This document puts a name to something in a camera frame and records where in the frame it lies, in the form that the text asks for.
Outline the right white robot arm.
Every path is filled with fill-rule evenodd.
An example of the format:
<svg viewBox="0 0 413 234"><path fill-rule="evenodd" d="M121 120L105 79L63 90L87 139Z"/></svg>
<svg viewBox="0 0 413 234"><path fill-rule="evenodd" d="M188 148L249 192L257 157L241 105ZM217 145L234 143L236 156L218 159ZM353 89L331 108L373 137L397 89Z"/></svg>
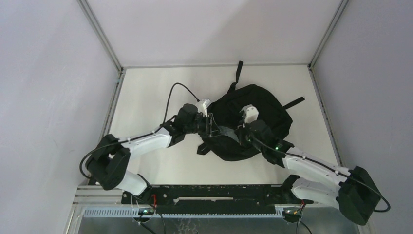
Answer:
<svg viewBox="0 0 413 234"><path fill-rule="evenodd" d="M328 205L362 226L378 211L377 205L385 199L364 168L331 164L276 138L253 105L243 107L241 114L237 129L240 142L253 146L268 162L291 173L291 184L281 190L284 201L299 199Z"/></svg>

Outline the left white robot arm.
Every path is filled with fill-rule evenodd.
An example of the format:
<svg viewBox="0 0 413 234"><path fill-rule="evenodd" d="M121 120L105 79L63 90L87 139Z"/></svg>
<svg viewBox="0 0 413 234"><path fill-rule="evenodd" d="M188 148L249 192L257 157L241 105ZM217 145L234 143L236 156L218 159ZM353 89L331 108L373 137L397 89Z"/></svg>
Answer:
<svg viewBox="0 0 413 234"><path fill-rule="evenodd" d="M188 134L217 135L219 129L213 114L207 110L210 103L209 99L202 99L196 104L185 104L173 118L143 135L116 138L108 134L85 156L81 165L104 190L121 189L140 203L147 203L152 197L150 184L143 176L128 171L129 161L178 144Z"/></svg>

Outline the black student backpack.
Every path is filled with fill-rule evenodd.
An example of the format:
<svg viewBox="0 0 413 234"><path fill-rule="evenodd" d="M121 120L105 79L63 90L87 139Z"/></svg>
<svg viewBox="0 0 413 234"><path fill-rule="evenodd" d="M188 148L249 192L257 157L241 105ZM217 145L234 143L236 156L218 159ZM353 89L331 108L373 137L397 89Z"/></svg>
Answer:
<svg viewBox="0 0 413 234"><path fill-rule="evenodd" d="M256 84L237 88L242 67L243 61L239 61L235 82L231 83L226 94L211 103L207 109L209 113L213 113L222 134L213 138L204 137L203 143L197 148L197 154L206 155L213 152L224 161L241 161L252 158L258 153L265 154L267 150L264 147L261 149L242 147L237 137L237 128L242 119L241 110L250 104L258 109L258 119L265 121L271 128L277 139L275 149L280 151L287 148L282 145L282 140L288 136L293 123L287 109L303 102L305 98L300 97L282 105L270 91Z"/></svg>

